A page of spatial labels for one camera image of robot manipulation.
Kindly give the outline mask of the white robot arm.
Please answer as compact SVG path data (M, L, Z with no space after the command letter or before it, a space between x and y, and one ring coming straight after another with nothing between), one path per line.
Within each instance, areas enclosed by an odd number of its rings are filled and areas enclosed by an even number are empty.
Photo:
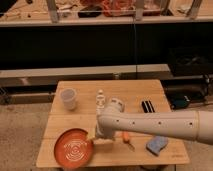
M164 136L213 145L213 112L176 111L125 113L124 103L111 98L96 115L96 125L91 137L111 139L117 131Z

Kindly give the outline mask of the tan gripper block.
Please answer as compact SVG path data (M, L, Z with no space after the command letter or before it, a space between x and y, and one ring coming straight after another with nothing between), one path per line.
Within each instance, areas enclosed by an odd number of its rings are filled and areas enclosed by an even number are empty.
M96 138L95 134L88 134L87 138L91 140L94 144L112 144L114 143L114 139L101 139L101 138Z

